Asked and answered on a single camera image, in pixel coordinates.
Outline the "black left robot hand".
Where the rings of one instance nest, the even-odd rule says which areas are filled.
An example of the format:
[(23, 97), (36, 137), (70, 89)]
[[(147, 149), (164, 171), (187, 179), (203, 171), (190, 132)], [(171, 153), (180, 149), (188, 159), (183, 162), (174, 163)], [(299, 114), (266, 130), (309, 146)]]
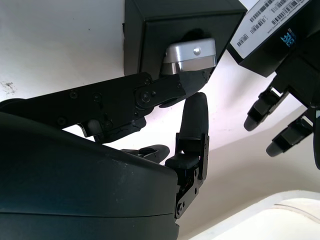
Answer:
[(298, 44), (276, 69), (268, 88), (247, 113), (243, 124), (247, 131), (256, 129), (288, 96), (295, 97), (306, 111), (272, 139), (266, 153), (278, 156), (313, 135), (315, 165), (320, 165), (320, 34)]

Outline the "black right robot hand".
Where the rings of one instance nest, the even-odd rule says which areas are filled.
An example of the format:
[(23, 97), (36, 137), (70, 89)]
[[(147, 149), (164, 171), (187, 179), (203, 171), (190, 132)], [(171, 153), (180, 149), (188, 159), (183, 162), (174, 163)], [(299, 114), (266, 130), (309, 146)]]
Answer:
[[(3, 240), (175, 240), (207, 177), (209, 80), (187, 71), (128, 75), (0, 104)], [(184, 101), (175, 154), (108, 144), (140, 131), (155, 107)]]

